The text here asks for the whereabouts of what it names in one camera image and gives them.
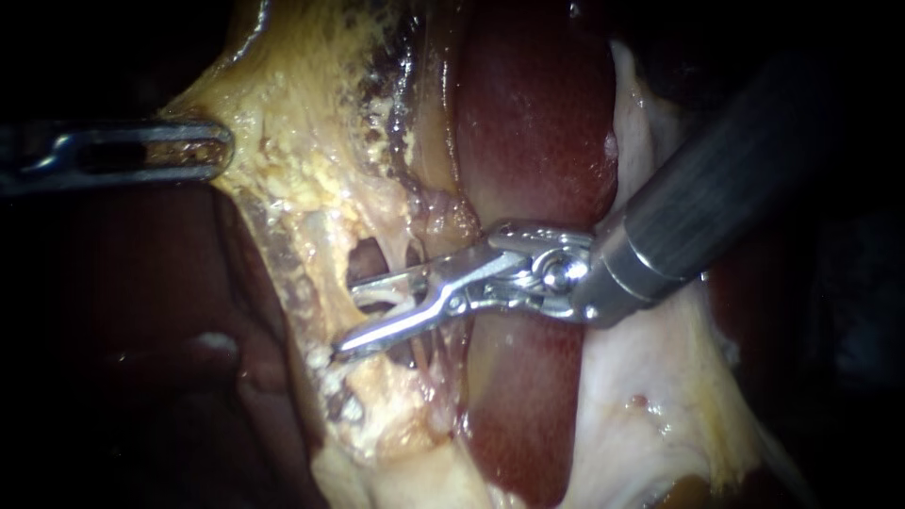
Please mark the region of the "right arm instrument jaw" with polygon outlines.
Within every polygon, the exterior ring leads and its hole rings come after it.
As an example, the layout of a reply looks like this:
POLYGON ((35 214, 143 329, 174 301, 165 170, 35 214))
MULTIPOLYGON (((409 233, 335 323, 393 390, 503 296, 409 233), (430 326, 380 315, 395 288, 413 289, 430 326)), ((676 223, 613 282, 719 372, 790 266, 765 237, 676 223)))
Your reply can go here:
POLYGON ((393 273, 380 274, 350 285, 354 299, 397 299, 457 285, 459 276, 448 259, 436 259, 393 273))
POLYGON ((431 330, 447 318, 447 300, 432 300, 349 331, 333 343, 334 355, 374 355, 431 330))

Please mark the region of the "left arm instrument jaw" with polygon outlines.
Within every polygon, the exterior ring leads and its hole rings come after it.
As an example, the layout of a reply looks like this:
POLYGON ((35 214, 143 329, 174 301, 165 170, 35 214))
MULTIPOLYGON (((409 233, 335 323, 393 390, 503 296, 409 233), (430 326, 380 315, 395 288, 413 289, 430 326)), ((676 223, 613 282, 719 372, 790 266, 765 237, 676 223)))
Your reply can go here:
POLYGON ((208 121, 94 121, 64 128, 66 191, 204 182, 230 163, 230 130, 208 121))

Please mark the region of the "right arm instrument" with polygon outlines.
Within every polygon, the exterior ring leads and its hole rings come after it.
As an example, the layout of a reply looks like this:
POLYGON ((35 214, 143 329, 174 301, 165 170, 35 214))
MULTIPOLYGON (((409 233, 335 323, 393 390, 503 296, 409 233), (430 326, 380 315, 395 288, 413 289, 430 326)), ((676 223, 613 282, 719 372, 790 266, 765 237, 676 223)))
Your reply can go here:
POLYGON ((522 220, 498 222, 482 242, 498 255, 471 280, 461 278, 442 307, 445 317, 484 309, 522 310, 554 320, 609 329, 652 309, 698 279, 669 275, 630 238, 627 208, 609 214, 595 233, 522 220))

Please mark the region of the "left arm instrument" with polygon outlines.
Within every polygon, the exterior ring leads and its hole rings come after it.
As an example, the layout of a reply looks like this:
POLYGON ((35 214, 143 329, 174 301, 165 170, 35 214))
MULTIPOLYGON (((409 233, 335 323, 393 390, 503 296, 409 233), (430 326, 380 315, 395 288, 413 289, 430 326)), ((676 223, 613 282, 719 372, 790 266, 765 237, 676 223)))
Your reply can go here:
POLYGON ((1 197, 67 192, 70 134, 53 123, 1 124, 1 197))

